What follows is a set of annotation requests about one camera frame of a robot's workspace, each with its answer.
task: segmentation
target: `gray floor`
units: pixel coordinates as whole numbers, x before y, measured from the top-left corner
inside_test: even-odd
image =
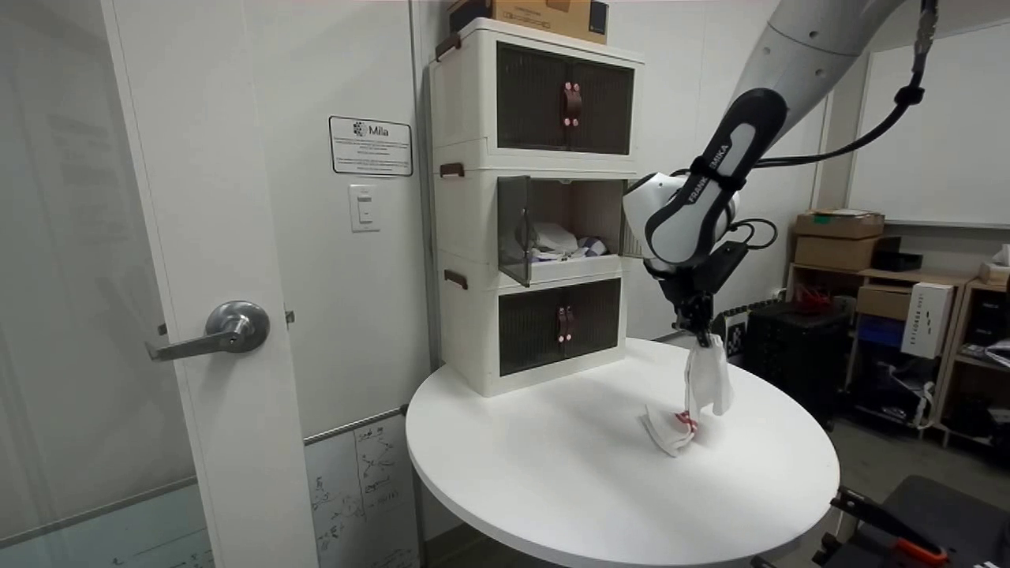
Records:
[[[887,436],[852,419],[838,419],[835,443],[842,462],[842,483],[871,499],[884,499],[905,476],[919,475],[1010,512],[1010,469],[979,462],[969,450],[921,443],[916,436]],[[828,523],[830,521],[763,558],[776,568],[808,568]],[[425,558],[428,568],[547,568],[466,528],[428,544]]]

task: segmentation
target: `white round table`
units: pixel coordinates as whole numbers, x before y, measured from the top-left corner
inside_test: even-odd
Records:
[[[629,340],[619,362],[498,397],[438,368],[408,411],[411,462],[460,521],[557,564],[715,564],[811,531],[841,462],[763,379],[731,368],[731,411],[678,459],[653,448],[637,415],[683,406],[685,360]]]

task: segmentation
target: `wall sign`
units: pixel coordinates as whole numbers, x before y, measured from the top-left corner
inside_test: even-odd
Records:
[[[367,178],[411,178],[411,127],[359,117],[332,117],[330,138],[336,152],[336,173]]]

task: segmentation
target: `white cabinet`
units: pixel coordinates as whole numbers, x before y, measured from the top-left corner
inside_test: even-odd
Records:
[[[444,362],[498,394],[616,360],[642,60],[478,18],[428,78]]]

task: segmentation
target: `door lever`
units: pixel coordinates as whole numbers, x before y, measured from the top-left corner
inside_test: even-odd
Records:
[[[250,351],[258,351],[270,334],[273,334],[273,320],[264,316],[263,306],[232,300],[208,316],[204,338],[162,345],[162,346],[150,345],[150,357],[185,360],[201,355],[250,355]]]

